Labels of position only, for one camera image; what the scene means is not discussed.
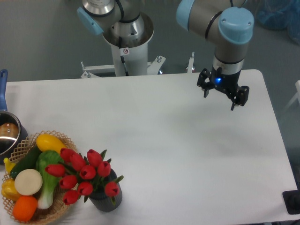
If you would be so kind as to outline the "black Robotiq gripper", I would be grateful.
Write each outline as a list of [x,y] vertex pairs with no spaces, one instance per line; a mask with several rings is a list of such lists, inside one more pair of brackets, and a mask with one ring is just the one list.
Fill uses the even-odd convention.
[[208,96],[211,89],[225,93],[232,101],[231,111],[233,111],[236,106],[244,106],[249,95],[248,86],[238,86],[239,76],[240,71],[226,75],[223,73],[223,69],[218,67],[217,69],[212,68],[210,74],[210,71],[204,68],[199,74],[197,86],[201,87],[204,98]]

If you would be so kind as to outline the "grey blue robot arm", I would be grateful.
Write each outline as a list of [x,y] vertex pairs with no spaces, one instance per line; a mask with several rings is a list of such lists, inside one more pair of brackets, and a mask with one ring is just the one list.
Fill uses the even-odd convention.
[[[148,42],[154,27],[138,0],[84,0],[77,15],[85,28],[111,46],[117,76],[148,75]],[[243,106],[249,87],[238,80],[253,35],[254,17],[242,0],[183,0],[177,23],[216,47],[212,69],[203,69],[197,85],[205,95],[216,89]]]

